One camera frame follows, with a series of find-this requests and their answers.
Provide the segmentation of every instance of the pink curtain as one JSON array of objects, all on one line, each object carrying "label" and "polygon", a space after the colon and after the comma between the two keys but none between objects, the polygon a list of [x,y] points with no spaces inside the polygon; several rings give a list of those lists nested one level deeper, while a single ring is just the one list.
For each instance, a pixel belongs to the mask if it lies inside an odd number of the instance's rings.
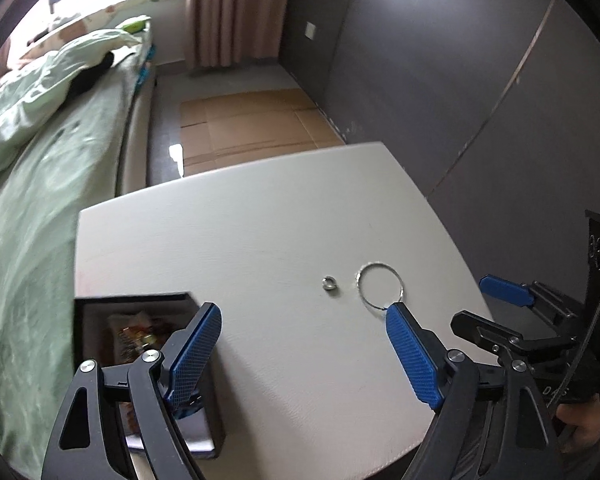
[{"label": "pink curtain", "polygon": [[189,69],[277,57],[286,0],[186,0]]}]

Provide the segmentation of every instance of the table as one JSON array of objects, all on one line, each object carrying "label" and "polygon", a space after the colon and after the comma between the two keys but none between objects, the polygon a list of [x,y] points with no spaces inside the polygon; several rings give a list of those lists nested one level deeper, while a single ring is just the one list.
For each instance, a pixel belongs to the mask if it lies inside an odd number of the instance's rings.
[{"label": "table", "polygon": [[[490,317],[474,278],[415,184],[379,143],[270,158],[85,209],[78,297],[190,291],[222,310],[214,364],[227,438],[208,480],[355,480],[421,442],[432,418],[354,285],[391,265],[406,304],[448,348],[459,310]],[[322,289],[333,276],[339,294]],[[373,302],[397,280],[365,278]]]}]

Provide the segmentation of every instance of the metal bolt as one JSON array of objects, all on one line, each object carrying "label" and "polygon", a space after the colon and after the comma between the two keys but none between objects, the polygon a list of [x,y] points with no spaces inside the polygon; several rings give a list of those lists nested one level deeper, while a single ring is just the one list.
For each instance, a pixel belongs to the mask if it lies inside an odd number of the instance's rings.
[{"label": "metal bolt", "polygon": [[526,372],[526,363],[520,359],[514,359],[511,366],[517,372]]},{"label": "metal bolt", "polygon": [[80,365],[80,371],[81,372],[91,372],[91,370],[93,370],[96,367],[96,361],[94,361],[93,359],[87,359],[85,362],[83,362]]},{"label": "metal bolt", "polygon": [[464,361],[464,354],[459,350],[449,350],[449,352],[446,353],[446,356],[450,361],[455,363],[461,363]]},{"label": "metal bolt", "polygon": [[338,284],[333,276],[325,276],[322,279],[322,288],[324,290],[335,290],[338,288]]},{"label": "metal bolt", "polygon": [[160,357],[160,352],[157,350],[147,350],[142,354],[142,361],[145,363],[153,363],[158,357]]}]

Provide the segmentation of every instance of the blue textured pad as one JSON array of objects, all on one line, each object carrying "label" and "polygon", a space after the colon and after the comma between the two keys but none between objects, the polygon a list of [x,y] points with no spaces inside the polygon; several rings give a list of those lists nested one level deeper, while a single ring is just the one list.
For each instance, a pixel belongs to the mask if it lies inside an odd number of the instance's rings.
[{"label": "blue textured pad", "polygon": [[442,406],[444,399],[438,387],[436,368],[422,343],[394,304],[386,311],[385,323],[386,334],[398,354],[413,391],[421,402],[426,402],[432,410],[436,410]]},{"label": "blue textured pad", "polygon": [[196,389],[196,384],[206,362],[209,361],[222,328],[220,309],[214,305],[197,326],[182,352],[171,367],[169,389],[164,396],[173,410],[187,402]]},{"label": "blue textured pad", "polygon": [[532,306],[536,301],[526,286],[508,282],[491,274],[481,279],[478,286],[483,294],[516,306]]}]

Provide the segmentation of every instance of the green blanket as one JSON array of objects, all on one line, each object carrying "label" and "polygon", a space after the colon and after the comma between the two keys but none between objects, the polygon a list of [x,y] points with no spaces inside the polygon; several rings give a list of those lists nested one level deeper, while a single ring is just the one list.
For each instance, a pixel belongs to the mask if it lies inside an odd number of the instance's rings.
[{"label": "green blanket", "polygon": [[[0,452],[32,480],[74,373],[78,213],[114,196],[146,47],[122,30],[98,30],[0,89]],[[109,51],[113,67],[58,110],[72,79]]]}]

